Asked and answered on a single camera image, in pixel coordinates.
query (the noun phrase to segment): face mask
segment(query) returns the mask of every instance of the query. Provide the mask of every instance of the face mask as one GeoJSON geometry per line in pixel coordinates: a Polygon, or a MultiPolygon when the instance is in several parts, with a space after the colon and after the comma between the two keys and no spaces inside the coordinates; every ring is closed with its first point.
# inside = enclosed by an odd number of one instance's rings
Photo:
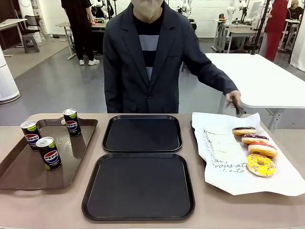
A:
{"type": "Polygon", "coordinates": [[[163,0],[131,0],[131,2],[141,15],[150,19],[156,14],[163,0]]]}

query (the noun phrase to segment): pepsi logo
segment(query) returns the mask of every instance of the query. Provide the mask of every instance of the pepsi logo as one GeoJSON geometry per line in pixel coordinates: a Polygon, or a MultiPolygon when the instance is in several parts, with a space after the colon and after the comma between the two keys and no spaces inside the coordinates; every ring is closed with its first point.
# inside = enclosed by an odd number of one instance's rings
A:
{"type": "Polygon", "coordinates": [[[68,130],[76,130],[77,128],[77,122],[75,121],[67,121],[66,122],[68,130]]]}
{"type": "Polygon", "coordinates": [[[44,159],[50,164],[55,163],[58,160],[57,150],[53,150],[53,151],[48,152],[47,154],[45,154],[44,159]]]}
{"type": "Polygon", "coordinates": [[[36,145],[36,142],[38,141],[39,137],[38,135],[35,134],[29,134],[29,135],[25,135],[25,139],[28,141],[28,143],[31,146],[36,145]]]}

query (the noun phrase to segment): can lid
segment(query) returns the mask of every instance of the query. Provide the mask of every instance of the can lid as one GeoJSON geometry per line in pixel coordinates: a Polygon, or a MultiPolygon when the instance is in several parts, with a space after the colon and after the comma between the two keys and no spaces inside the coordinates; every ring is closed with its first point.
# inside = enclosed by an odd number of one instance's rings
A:
{"type": "Polygon", "coordinates": [[[37,147],[49,146],[54,142],[52,137],[43,137],[36,142],[37,147]]]}
{"type": "Polygon", "coordinates": [[[72,109],[72,108],[67,109],[67,110],[65,110],[65,111],[63,112],[64,115],[73,115],[73,114],[75,114],[75,113],[76,113],[76,110],[75,110],[75,109],[72,109]]]}
{"type": "Polygon", "coordinates": [[[26,121],[26,122],[22,123],[20,125],[20,127],[22,129],[28,129],[28,128],[31,128],[31,127],[33,127],[35,125],[36,125],[36,121],[31,120],[31,121],[26,121]]]}

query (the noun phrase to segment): tongs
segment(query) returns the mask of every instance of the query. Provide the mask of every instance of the tongs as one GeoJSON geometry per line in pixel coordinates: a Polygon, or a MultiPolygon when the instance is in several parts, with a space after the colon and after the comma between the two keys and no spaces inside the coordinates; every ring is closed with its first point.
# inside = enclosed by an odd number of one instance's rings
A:
{"type": "Polygon", "coordinates": [[[238,105],[237,100],[235,99],[234,96],[232,96],[232,103],[236,109],[236,117],[241,117],[242,115],[246,114],[246,112],[244,111],[244,109],[238,105]]]}

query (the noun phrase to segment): brown tray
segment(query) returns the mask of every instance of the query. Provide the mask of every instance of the brown tray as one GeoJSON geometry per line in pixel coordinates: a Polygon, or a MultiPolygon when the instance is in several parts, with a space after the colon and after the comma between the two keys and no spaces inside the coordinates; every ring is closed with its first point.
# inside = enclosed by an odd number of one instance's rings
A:
{"type": "Polygon", "coordinates": [[[39,151],[32,151],[22,138],[0,164],[0,189],[56,189],[73,182],[98,121],[79,118],[81,135],[70,137],[62,120],[63,117],[37,122],[42,136],[54,138],[62,166],[48,171],[39,151]]]}

